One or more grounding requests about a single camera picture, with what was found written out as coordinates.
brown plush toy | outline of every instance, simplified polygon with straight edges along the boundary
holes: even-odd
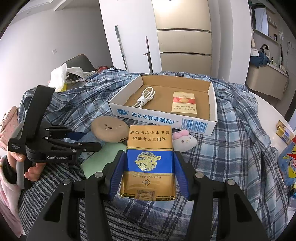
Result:
[[[115,117],[100,116],[91,123],[91,131],[102,141],[116,143],[127,139],[129,127]]]

green paper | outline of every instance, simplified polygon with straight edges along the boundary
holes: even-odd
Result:
[[[86,178],[89,178],[96,172],[103,171],[107,163],[113,162],[119,150],[126,151],[126,145],[123,143],[106,143],[102,146],[99,152],[94,153],[87,158],[82,164],[81,168],[84,171]]]

person's arm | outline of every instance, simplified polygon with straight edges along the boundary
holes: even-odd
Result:
[[[14,169],[9,165],[7,157],[2,157],[0,160],[0,212],[18,238],[23,231],[17,208],[20,191],[16,185]]]

pink bow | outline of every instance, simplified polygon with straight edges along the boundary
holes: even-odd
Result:
[[[179,132],[175,132],[173,134],[173,140],[179,139],[180,137],[184,137],[184,136],[188,136],[189,135],[189,131],[188,130],[182,130]]]

white round table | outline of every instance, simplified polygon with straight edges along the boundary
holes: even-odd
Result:
[[[258,95],[252,94],[258,101],[258,118],[261,126],[269,136],[271,145],[274,146],[280,154],[286,148],[287,144],[276,134],[276,124],[278,121],[281,121],[292,133],[294,131],[274,107]]]

